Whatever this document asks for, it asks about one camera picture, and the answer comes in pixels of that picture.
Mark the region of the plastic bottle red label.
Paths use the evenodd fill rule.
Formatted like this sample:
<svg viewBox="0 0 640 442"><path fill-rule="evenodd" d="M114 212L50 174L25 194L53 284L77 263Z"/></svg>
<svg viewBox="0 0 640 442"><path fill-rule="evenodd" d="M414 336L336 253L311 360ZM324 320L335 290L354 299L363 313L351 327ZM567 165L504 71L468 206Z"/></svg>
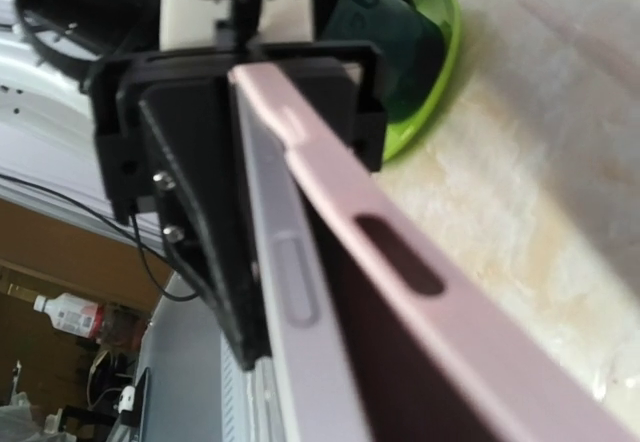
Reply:
<svg viewBox="0 0 640 442"><path fill-rule="evenodd" d="M46 314L59 331L126 351L139 349L147 326L144 317L125 307L68 293L56 298L38 295L33 309Z"/></svg>

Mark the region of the dark green mug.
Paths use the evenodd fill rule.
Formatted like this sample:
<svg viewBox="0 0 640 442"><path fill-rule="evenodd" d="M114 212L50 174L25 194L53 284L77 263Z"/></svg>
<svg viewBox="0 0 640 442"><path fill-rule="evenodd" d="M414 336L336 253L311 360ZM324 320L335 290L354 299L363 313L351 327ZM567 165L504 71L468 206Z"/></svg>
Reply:
<svg viewBox="0 0 640 442"><path fill-rule="evenodd" d="M385 60L382 103L390 121L411 114L428 91L417 76L422 49L442 50L441 34L403 0L314 0L315 32L319 40L367 41Z"/></svg>

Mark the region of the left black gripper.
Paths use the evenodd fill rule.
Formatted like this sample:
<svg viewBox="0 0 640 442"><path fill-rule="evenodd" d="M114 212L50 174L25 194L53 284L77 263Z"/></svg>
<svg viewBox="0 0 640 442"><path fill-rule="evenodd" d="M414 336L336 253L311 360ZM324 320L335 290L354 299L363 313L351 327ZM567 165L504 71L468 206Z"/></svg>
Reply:
<svg viewBox="0 0 640 442"><path fill-rule="evenodd" d="M379 52L364 42L264 45L364 166L381 168L386 113ZM214 312L244 371L270 353L254 274L247 185L229 71L231 49L144 52L103 60L89 86L95 145L113 214L159 216L184 232L169 258Z"/></svg>

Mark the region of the green plate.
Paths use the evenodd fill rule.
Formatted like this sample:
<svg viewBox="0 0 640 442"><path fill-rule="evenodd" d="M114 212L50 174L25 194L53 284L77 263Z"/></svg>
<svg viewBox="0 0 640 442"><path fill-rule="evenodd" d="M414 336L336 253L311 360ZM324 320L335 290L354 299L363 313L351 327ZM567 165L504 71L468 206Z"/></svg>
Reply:
<svg viewBox="0 0 640 442"><path fill-rule="evenodd" d="M429 82L428 91L404 118L387 127L383 160L388 162L405 152L418 136L436 120L436 109L444 99L458 62L462 38L462 14L458 0L413 0L416 11L436 26L441 34L442 50L434 55L422 49L416 58L417 76Z"/></svg>

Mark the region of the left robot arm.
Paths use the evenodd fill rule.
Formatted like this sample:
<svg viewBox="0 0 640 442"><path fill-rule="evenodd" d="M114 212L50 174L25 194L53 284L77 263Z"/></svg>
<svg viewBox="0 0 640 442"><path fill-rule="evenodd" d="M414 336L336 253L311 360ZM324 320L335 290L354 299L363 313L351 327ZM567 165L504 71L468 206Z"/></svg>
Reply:
<svg viewBox="0 0 640 442"><path fill-rule="evenodd" d="M349 366L304 194L296 143L327 136L319 165L381 143L377 50L366 42L263 43L267 0L14 0L33 55L19 78L91 121L120 223L157 214L170 264L216 315L241 368Z"/></svg>

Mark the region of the black phone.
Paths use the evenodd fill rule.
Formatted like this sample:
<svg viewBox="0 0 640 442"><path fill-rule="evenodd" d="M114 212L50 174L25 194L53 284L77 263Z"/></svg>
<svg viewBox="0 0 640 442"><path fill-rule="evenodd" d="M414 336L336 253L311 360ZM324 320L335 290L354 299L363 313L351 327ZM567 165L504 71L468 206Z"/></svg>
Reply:
<svg viewBox="0 0 640 442"><path fill-rule="evenodd" d="M284 148L235 92L275 381L289 441L368 441L304 200Z"/></svg>

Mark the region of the pink phone case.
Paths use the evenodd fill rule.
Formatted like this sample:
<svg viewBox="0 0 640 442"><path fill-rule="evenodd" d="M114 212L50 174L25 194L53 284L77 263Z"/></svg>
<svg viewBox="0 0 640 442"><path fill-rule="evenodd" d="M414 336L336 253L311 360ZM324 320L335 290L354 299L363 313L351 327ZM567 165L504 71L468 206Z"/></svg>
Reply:
<svg viewBox="0 0 640 442"><path fill-rule="evenodd" d="M345 251L337 296L383 439L631 439L395 206L277 65L229 77Z"/></svg>

